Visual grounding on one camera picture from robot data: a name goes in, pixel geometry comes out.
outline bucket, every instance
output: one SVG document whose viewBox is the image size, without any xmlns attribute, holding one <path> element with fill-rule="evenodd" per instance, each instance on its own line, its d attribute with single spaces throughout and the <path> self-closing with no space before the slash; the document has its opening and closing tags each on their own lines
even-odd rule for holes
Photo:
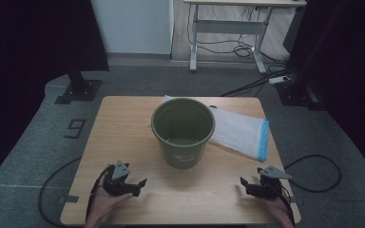
<svg viewBox="0 0 365 228">
<path fill-rule="evenodd" d="M 206 105 L 193 99 L 176 98 L 156 108 L 151 127 L 165 162 L 186 169 L 200 160 L 215 130 L 215 118 Z"/>
</svg>

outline metal base plate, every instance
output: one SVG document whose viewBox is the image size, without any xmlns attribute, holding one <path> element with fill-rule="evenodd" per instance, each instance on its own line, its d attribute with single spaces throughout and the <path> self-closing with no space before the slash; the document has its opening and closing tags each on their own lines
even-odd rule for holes
<svg viewBox="0 0 365 228">
<path fill-rule="evenodd" d="M 67 87 L 64 95 L 59 96 L 55 101 L 56 105 L 69 105 L 72 101 L 91 102 L 96 96 L 102 84 L 101 80 L 85 80 L 86 90 L 84 92 L 75 92 L 72 84 Z"/>
</svg>

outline wall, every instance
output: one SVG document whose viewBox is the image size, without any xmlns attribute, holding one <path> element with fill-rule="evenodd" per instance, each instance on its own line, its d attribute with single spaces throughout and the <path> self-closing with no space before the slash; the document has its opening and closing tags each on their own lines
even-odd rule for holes
<svg viewBox="0 0 365 228">
<path fill-rule="evenodd" d="M 170 54 L 173 0 L 91 0 L 107 53 Z"/>
</svg>

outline wooden table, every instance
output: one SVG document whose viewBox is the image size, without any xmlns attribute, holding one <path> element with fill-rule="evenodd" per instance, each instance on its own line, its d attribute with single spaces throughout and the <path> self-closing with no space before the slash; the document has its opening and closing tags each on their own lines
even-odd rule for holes
<svg viewBox="0 0 365 228">
<path fill-rule="evenodd" d="M 265 118 L 257 98 L 193 98 L 206 105 Z M 262 203 L 245 194 L 240 177 L 257 183 L 257 167 L 283 170 L 269 133 L 268 160 L 256 161 L 232 149 L 208 142 L 200 162 L 186 170 L 163 160 L 149 121 L 163 97 L 105 97 L 88 139 L 70 196 L 61 216 L 64 224 L 84 224 L 89 191 L 108 163 L 130 163 L 126 182 L 147 179 L 138 198 L 120 205 L 104 219 L 113 224 L 248 224 L 274 223 Z M 282 181 L 292 195 L 287 180 Z M 298 207 L 292 203 L 295 221 Z"/>
<path fill-rule="evenodd" d="M 189 68 L 197 70 L 197 33 L 227 33 L 227 34 L 252 34 L 259 35 L 256 45 L 252 47 L 252 54 L 256 61 L 259 73 L 266 73 L 265 66 L 259 55 L 263 37 L 268 28 L 269 19 L 273 8 L 296 8 L 305 7 L 305 0 L 183 0 L 184 3 L 195 5 L 195 12 L 192 25 L 192 46 Z M 222 20 L 200 20 L 198 18 L 199 5 L 221 5 L 221 6 L 253 6 L 267 7 L 263 21 L 222 21 Z"/>
</svg>

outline wooden tabletop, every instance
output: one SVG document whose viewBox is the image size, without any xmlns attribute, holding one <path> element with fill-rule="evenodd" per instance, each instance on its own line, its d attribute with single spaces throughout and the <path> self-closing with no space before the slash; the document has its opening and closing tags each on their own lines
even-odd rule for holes
<svg viewBox="0 0 365 228">
<path fill-rule="evenodd" d="M 205 105 L 265 118 L 257 98 L 198 97 Z M 130 163 L 127 183 L 147 179 L 141 195 L 121 204 L 104 222 L 112 224 L 248 224 L 274 223 L 262 203 L 245 194 L 240 177 L 258 183 L 257 167 L 283 170 L 272 134 L 268 160 L 256 161 L 232 149 L 208 142 L 200 162 L 189 169 L 163 160 L 149 121 L 163 97 L 105 97 L 87 141 L 61 221 L 84 224 L 89 191 L 107 164 Z M 287 180 L 282 181 L 292 194 Z M 295 221 L 298 207 L 292 203 Z"/>
<path fill-rule="evenodd" d="M 260 6 L 260 7 L 305 7 L 305 0 L 183 0 L 194 5 Z"/>
</svg>

